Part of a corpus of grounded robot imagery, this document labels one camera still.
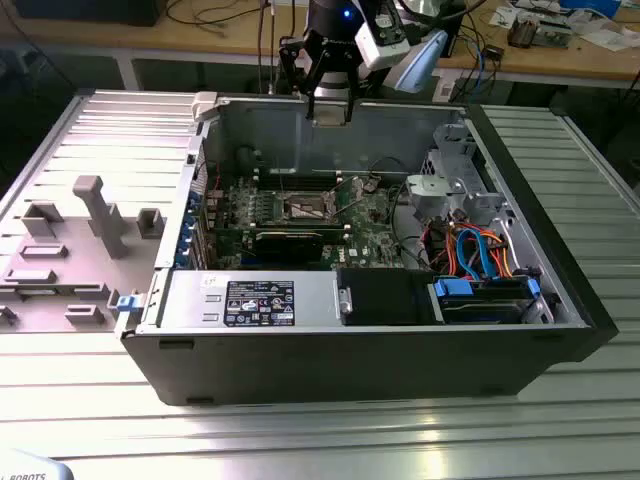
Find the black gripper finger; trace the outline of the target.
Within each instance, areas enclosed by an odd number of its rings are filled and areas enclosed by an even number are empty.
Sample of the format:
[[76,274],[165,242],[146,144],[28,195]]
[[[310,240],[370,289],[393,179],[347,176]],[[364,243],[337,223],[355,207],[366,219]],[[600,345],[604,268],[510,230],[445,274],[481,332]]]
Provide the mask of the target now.
[[[305,35],[304,37],[282,37],[279,43],[280,65],[289,87],[308,99],[307,119],[314,118],[315,90],[324,75],[324,46],[323,37],[319,35]],[[301,53],[311,60],[305,75],[297,72],[296,60]]]
[[345,113],[345,122],[349,123],[352,119],[355,101],[360,93],[360,83],[358,76],[358,67],[360,64],[360,54],[357,47],[350,47],[345,52],[345,73],[349,87],[347,110]]

